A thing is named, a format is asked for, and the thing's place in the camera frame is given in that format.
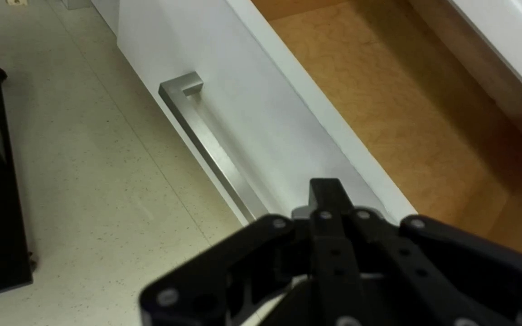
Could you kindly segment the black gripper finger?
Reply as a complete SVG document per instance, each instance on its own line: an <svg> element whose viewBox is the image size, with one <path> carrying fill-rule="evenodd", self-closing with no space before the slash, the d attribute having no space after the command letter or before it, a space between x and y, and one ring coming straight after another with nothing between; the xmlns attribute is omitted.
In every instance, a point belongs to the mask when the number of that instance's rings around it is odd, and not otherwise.
<svg viewBox="0 0 522 326"><path fill-rule="evenodd" d="M395 326L385 275L366 251L357 226L381 215L356 206L339 179L312 179L308 197L310 320L316 326Z"/></svg>

